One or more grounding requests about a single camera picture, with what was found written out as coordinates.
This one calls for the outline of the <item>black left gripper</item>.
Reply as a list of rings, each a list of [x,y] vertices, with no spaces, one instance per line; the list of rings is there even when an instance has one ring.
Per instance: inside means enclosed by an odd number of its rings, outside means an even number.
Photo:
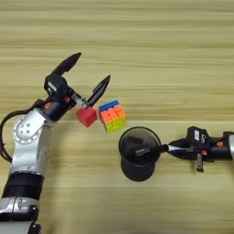
[[[62,76],[65,72],[70,71],[77,63],[81,56],[81,53],[75,53],[68,58],[64,59],[58,66],[52,71],[52,74]],[[75,107],[77,104],[82,108],[87,108],[89,105],[92,107],[104,94],[111,76],[108,75],[103,79],[92,91],[92,95],[88,101],[82,98],[76,91],[70,90],[67,94],[59,98],[56,95],[51,95],[42,101],[39,105],[39,109],[43,114],[52,122],[58,122],[67,111]]]

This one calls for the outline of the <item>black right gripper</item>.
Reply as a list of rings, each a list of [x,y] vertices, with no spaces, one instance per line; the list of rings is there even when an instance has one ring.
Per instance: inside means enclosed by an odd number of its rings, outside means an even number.
[[[181,138],[172,141],[170,145],[175,147],[188,147],[189,142],[186,138]],[[180,159],[189,159],[197,161],[197,171],[204,172],[203,162],[232,161],[233,160],[233,141],[219,140],[214,143],[210,151],[203,151],[202,153],[188,152],[184,150],[174,150],[169,152],[170,155]]]

